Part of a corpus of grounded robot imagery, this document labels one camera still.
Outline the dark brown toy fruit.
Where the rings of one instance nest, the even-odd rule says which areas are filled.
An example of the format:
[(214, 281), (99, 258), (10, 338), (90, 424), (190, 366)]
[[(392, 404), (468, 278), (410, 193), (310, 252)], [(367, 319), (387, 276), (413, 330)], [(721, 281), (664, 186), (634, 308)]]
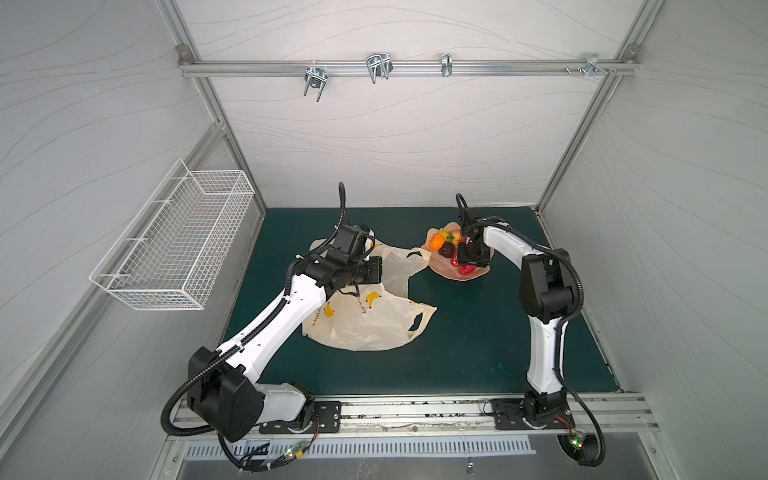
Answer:
[(456, 246), (450, 242), (444, 243), (438, 250), (438, 254), (444, 258), (452, 259), (456, 252)]

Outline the cream banana-print plastic bag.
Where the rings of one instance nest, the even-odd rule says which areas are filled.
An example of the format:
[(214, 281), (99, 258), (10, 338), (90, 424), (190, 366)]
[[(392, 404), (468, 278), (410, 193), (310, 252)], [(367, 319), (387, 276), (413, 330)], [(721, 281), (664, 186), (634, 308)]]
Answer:
[(409, 280), (425, 270), (431, 254), (377, 242), (382, 281), (335, 293), (307, 316), (302, 335), (327, 347), (349, 351), (386, 351), (403, 347), (427, 328), (437, 309), (409, 298)]

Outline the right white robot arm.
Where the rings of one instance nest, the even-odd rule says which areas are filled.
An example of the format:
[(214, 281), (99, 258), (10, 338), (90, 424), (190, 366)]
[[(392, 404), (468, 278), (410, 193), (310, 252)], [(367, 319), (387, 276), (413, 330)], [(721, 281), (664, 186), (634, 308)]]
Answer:
[(486, 266), (492, 252), (520, 271), (519, 301), (530, 323), (530, 360), (520, 415), (542, 429), (568, 409), (563, 379), (564, 338), (580, 313), (584, 293), (568, 253), (540, 245), (506, 223), (474, 221), (461, 227), (461, 263)]

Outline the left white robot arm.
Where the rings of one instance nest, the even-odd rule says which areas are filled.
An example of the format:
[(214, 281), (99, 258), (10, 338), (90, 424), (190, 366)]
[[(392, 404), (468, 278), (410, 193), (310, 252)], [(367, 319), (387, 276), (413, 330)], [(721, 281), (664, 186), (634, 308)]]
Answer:
[(377, 284), (379, 256), (336, 264), (319, 255), (296, 259), (286, 287), (240, 333), (215, 350), (199, 348), (188, 361), (188, 408), (214, 431), (236, 442), (270, 422), (308, 423), (310, 394), (289, 383), (263, 384), (262, 373), (279, 348), (310, 313), (348, 286)]

